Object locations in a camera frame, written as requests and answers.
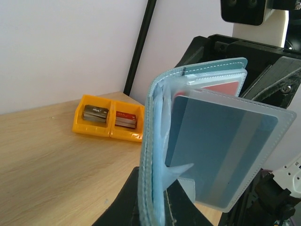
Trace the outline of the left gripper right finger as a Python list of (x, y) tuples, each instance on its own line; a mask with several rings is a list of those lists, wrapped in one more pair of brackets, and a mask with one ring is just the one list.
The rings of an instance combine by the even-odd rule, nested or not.
[(164, 191), (166, 226), (217, 226), (221, 213), (207, 207), (196, 207), (175, 181)]

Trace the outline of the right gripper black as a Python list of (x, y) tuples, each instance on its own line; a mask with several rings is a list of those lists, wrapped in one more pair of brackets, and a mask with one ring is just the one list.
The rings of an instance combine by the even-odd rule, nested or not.
[(197, 36), (177, 66), (238, 57), (247, 59), (247, 77), (239, 96), (287, 109), (301, 84), (297, 51), (223, 35)]

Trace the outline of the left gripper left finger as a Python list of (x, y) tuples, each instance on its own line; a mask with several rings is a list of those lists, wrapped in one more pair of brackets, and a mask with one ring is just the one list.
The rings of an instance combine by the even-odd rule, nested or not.
[(116, 199), (93, 223), (94, 226), (139, 226), (137, 200), (139, 168), (134, 167)]

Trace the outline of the red credit card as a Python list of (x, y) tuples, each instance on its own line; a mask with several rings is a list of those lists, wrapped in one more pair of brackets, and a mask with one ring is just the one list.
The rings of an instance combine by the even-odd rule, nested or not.
[(200, 90), (200, 89), (208, 89), (210, 91), (215, 91), (227, 95), (235, 96), (238, 90), (239, 82), (231, 81), (226, 83), (216, 83), (216, 84), (197, 84), (197, 85), (181, 85), (175, 88), (173, 93), (173, 97), (176, 96), (186, 96), (191, 90)]

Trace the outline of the blue credit card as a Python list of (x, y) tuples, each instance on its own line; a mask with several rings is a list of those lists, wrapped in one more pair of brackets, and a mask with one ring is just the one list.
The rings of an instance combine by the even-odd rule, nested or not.
[(270, 138), (278, 118), (177, 96), (166, 165), (192, 164), (182, 174), (195, 182), (195, 199), (227, 209)]

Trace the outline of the blue leather card holder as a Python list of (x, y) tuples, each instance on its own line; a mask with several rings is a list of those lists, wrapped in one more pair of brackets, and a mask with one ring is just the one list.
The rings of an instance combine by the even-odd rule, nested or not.
[(145, 102), (143, 144), (137, 192), (139, 220), (142, 226), (166, 226), (164, 191), (175, 181), (179, 181), (193, 204), (201, 203), (195, 199), (194, 180), (182, 177), (182, 174), (190, 169), (192, 164), (173, 167), (166, 165), (171, 114), (176, 98), (173, 97), (173, 93), (176, 87), (238, 81), (239, 86), (235, 96), (208, 89), (200, 89), (191, 90), (185, 97), (272, 115), (278, 118), (278, 125), (259, 153), (251, 167), (251, 171), (248, 172), (236, 191), (229, 207), (223, 210), (201, 203), (222, 212), (229, 212), (235, 206), (295, 121), (297, 115), (293, 111), (238, 96), (247, 76), (246, 64), (247, 60), (239, 57), (180, 66), (162, 73), (150, 85)]

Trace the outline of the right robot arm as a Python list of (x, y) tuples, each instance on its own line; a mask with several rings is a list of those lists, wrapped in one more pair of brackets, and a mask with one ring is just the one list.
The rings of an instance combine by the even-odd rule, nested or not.
[(193, 38), (178, 66), (244, 57), (248, 75), (239, 95), (286, 108), (297, 118), (263, 167), (291, 196), (301, 196), (301, 54), (268, 44), (212, 35)]

